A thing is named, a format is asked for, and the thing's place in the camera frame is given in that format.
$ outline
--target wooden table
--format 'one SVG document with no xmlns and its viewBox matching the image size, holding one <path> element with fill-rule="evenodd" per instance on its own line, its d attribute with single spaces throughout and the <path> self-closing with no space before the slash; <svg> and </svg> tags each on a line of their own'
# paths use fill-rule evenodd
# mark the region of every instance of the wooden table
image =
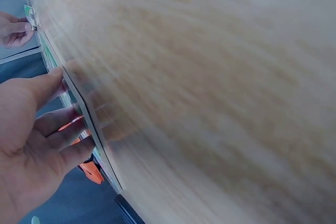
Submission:
<svg viewBox="0 0 336 224">
<path fill-rule="evenodd" d="M 146 223 L 334 223 L 335 0 L 30 1 Z"/>
</svg>

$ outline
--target gray floor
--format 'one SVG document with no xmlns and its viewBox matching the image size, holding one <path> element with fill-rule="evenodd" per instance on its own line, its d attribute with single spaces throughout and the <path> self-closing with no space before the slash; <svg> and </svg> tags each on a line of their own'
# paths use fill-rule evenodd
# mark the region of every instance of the gray floor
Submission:
<svg viewBox="0 0 336 224">
<path fill-rule="evenodd" d="M 15 77 L 33 77 L 46 73 L 40 54 L 0 65 L 0 83 Z M 38 115 L 60 108 L 59 99 L 51 101 Z M 41 224 L 124 224 L 114 202 L 116 193 L 107 183 L 97 185 L 77 168 L 64 179 L 56 193 L 42 206 L 28 214 L 20 224 L 30 224 L 32 216 Z"/>
</svg>

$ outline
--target hand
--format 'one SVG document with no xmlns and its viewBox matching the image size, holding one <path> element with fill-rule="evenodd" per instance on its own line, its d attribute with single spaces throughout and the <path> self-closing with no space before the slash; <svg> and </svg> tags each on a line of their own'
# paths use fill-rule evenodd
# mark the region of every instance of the hand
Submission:
<svg viewBox="0 0 336 224">
<path fill-rule="evenodd" d="M 59 90 L 61 80 L 62 72 L 56 69 L 0 85 L 0 216 L 4 223 L 18 222 L 44 203 L 94 148 L 90 137 L 69 146 L 85 129 L 83 119 L 58 131 L 78 117 L 74 108 L 35 120 L 36 111 Z"/>
<path fill-rule="evenodd" d="M 27 18 L 16 18 L 0 12 L 0 46 L 22 47 L 33 37 L 34 32 Z"/>
</svg>

